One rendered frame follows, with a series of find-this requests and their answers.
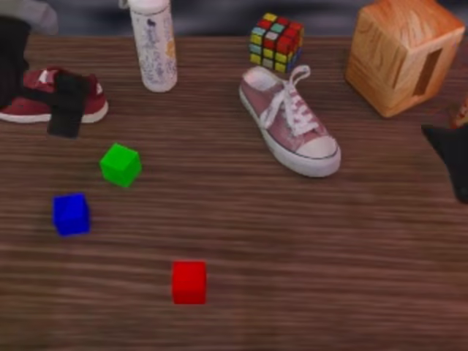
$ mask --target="background wall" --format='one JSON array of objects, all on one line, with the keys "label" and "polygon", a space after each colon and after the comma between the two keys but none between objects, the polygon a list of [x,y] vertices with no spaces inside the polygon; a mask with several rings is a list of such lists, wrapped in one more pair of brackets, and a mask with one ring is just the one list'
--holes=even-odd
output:
[{"label": "background wall", "polygon": [[[63,35],[131,35],[118,0],[48,0]],[[245,35],[265,12],[296,19],[307,35],[352,35],[357,11],[369,0],[172,0],[176,34]],[[439,0],[468,24],[468,0]]]}]

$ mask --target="bottle label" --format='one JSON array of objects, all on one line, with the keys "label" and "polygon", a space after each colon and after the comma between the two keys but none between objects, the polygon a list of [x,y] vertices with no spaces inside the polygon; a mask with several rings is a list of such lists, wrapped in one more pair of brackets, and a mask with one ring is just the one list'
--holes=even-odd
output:
[{"label": "bottle label", "polygon": [[167,91],[177,81],[170,7],[151,15],[131,13],[143,82],[150,90]]}]

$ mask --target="tabletop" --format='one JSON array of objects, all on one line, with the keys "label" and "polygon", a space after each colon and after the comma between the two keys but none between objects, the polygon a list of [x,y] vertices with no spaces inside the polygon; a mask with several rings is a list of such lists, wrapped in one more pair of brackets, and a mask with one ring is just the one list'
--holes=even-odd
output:
[{"label": "tabletop", "polygon": [[[35,68],[94,73],[108,116],[77,140],[0,123],[0,348],[427,351],[468,348],[468,212],[420,125],[439,96],[381,119],[343,78],[349,38],[308,38],[298,89],[338,140],[326,179],[278,164],[238,98],[245,38],[178,38],[178,85],[143,88],[132,38],[33,37]],[[140,152],[128,189],[113,143]],[[85,192],[93,230],[62,238],[54,195]],[[206,305],[174,305],[174,260],[204,260]]]}]

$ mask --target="brown table surface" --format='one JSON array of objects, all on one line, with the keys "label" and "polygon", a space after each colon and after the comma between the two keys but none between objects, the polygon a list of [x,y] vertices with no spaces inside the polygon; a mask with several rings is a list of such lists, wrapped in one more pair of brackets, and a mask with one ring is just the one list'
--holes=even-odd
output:
[{"label": "brown table surface", "polygon": [[[468,207],[420,133],[468,71],[386,121],[343,80],[349,44],[305,42],[298,87],[343,150],[314,180],[239,102],[246,39],[180,38],[179,83],[154,94],[132,38],[32,38],[33,67],[95,73],[110,113],[78,140],[0,123],[0,349],[468,350]],[[99,171],[114,142],[143,161],[129,189]],[[81,191],[93,232],[61,238],[51,199]],[[178,259],[206,261],[206,305],[173,305]]]}]

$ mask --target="yellow square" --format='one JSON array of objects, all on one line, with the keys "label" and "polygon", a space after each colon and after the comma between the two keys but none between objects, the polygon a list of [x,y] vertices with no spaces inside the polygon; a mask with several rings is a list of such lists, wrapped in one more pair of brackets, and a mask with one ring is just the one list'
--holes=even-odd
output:
[{"label": "yellow square", "polygon": [[275,70],[285,73],[286,72],[286,65],[280,64],[279,62],[276,62],[275,63]]},{"label": "yellow square", "polygon": [[276,53],[275,60],[285,64],[287,62],[287,57],[286,55],[283,55],[282,53]]},{"label": "yellow square", "polygon": [[267,59],[272,59],[273,58],[273,51],[271,51],[270,49],[263,49],[263,55]]},{"label": "yellow square", "polygon": [[260,35],[252,34],[250,36],[250,42],[252,44],[261,45],[262,44],[262,37]]},{"label": "yellow square", "polygon": [[270,20],[271,22],[274,22],[276,19],[278,18],[278,16],[274,15],[273,13],[265,13],[265,15],[263,16],[263,19],[264,20]]},{"label": "yellow square", "polygon": [[260,64],[262,62],[262,58],[255,54],[255,53],[251,53],[250,54],[250,61],[253,63],[253,64]]}]

